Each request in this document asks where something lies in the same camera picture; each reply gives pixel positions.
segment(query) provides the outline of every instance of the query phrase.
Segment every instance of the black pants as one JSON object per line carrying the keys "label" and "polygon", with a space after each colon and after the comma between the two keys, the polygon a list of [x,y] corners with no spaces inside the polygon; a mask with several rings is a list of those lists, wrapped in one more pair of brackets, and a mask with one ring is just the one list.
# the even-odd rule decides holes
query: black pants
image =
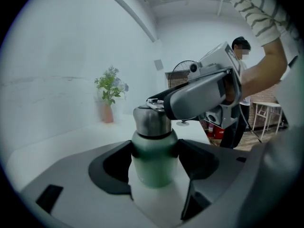
{"label": "black pants", "polygon": [[[249,118],[249,105],[240,104],[243,115],[248,121]],[[246,129],[246,122],[244,121],[242,115],[240,114],[239,106],[236,105],[231,110],[231,117],[237,117],[238,120],[232,124],[230,127],[226,128],[224,131],[224,136],[220,142],[220,147],[233,149],[237,147],[238,143],[241,141],[243,133]]]}

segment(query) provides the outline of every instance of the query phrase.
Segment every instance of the wooden floor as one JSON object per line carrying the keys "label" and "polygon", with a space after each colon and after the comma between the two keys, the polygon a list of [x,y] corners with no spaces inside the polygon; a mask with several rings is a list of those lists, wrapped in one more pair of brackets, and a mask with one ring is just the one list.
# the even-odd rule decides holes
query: wooden floor
{"label": "wooden floor", "polygon": [[[262,131],[263,130],[255,131],[255,133],[259,137],[261,137]],[[268,142],[275,134],[276,134],[276,127],[269,128],[268,131],[265,130],[262,141]],[[210,139],[212,141],[211,144],[219,146],[221,139],[214,139],[214,138],[210,138]],[[235,150],[250,151],[251,148],[258,143],[259,143],[259,141],[254,134],[252,134],[251,132],[245,132],[241,139],[241,142],[238,144],[238,146],[235,148]]]}

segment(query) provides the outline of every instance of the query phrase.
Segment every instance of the man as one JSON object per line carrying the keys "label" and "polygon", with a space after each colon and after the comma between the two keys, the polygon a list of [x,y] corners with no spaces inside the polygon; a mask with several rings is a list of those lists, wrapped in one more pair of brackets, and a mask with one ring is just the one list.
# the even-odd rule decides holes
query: man
{"label": "man", "polygon": [[[248,55],[249,51],[251,50],[251,46],[244,37],[238,37],[232,42],[232,49],[236,54],[242,71],[247,69],[246,64],[242,61],[243,55]],[[245,116],[246,120],[248,121],[249,118],[249,108],[250,108],[250,98],[246,97],[240,102],[240,107],[242,110],[243,115]],[[240,114],[240,107],[239,105],[235,106],[231,111],[232,117],[237,117],[238,121],[232,124],[230,127],[226,128],[224,131],[223,139],[220,143],[221,147],[224,148],[235,148],[237,147],[238,143],[240,142],[243,133],[246,129],[246,122],[244,121],[242,115]]]}
{"label": "man", "polygon": [[[290,16],[276,0],[229,0],[251,26],[264,48],[264,58],[242,74],[242,98],[258,93],[279,82],[286,71],[287,60],[278,26],[283,26],[298,44],[303,42]],[[226,100],[234,100],[233,87],[226,84]]]}

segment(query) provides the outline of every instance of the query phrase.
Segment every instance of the bottle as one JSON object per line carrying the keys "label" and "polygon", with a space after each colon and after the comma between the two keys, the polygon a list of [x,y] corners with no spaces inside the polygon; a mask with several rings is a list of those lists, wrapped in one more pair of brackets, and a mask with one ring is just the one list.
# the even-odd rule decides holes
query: bottle
{"label": "bottle", "polygon": [[162,110],[142,105],[134,109],[136,131],[132,137],[134,162],[138,178],[150,188],[172,182],[177,169],[178,141],[171,121]]}
{"label": "bottle", "polygon": [[207,136],[208,136],[208,137],[213,137],[213,136],[214,136],[214,133],[213,133],[213,126],[214,126],[214,124],[209,123],[208,133],[207,133]]}

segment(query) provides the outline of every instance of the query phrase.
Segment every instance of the potted plant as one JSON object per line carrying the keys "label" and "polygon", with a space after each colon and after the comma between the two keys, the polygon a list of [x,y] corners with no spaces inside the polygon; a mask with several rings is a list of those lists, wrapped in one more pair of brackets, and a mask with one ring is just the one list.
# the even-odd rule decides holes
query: potted plant
{"label": "potted plant", "polygon": [[121,97],[120,93],[125,93],[129,90],[129,86],[120,80],[120,78],[116,77],[118,72],[119,70],[117,68],[110,66],[102,77],[95,79],[97,89],[99,91],[101,88],[104,89],[102,94],[102,99],[104,100],[102,118],[106,123],[113,122],[113,112],[111,109],[111,104],[115,104],[113,97]]}

